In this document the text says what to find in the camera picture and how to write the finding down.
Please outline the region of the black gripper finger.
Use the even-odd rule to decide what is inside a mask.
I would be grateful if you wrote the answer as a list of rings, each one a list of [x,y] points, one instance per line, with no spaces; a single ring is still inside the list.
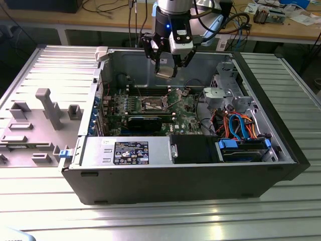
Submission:
[[[181,59],[180,55],[172,55],[174,60],[173,75],[177,75],[178,68],[188,66],[193,56],[195,55],[196,51],[197,51],[197,46],[194,46],[184,59]]]
[[[144,34],[141,37],[142,45],[144,48],[147,59],[155,63],[154,72],[157,74],[160,68],[161,53],[165,47],[165,39],[159,34]]]

